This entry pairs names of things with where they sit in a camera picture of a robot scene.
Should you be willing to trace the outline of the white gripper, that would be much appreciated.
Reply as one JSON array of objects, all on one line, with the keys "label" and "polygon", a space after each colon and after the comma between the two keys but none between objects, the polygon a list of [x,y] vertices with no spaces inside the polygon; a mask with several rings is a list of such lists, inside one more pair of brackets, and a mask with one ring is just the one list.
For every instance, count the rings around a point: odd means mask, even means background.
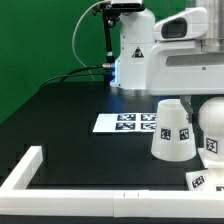
[{"label": "white gripper", "polygon": [[157,22],[147,61],[152,95],[181,95],[192,122],[190,95],[224,93],[224,8],[194,7]]}]

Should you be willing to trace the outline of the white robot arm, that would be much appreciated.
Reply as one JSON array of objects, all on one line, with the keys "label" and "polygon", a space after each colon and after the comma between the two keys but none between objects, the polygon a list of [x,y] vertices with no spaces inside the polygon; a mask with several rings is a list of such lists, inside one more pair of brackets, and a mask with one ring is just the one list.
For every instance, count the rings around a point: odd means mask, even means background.
[{"label": "white robot arm", "polygon": [[193,95],[224,94],[224,0],[188,0],[183,11],[160,21],[143,0],[110,6],[121,13],[113,89],[178,95],[188,115]]}]

